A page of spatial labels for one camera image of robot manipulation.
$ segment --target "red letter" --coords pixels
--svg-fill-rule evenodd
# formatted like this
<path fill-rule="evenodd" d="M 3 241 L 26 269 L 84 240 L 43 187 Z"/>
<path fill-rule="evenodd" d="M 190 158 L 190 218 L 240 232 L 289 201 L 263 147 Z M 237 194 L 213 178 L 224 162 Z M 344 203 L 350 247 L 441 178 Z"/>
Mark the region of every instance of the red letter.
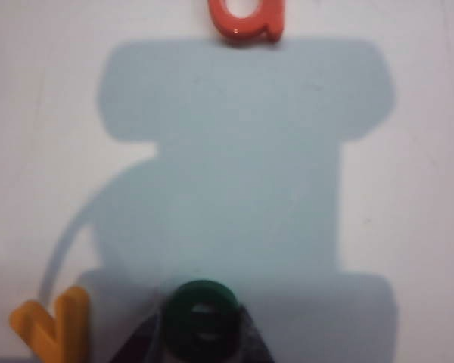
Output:
<path fill-rule="evenodd" d="M 225 0 L 209 0 L 210 16 L 216 28 L 230 39 L 249 39 L 266 32 L 267 39 L 277 42 L 284 29 L 284 0 L 260 0 L 249 17 L 230 13 Z"/>

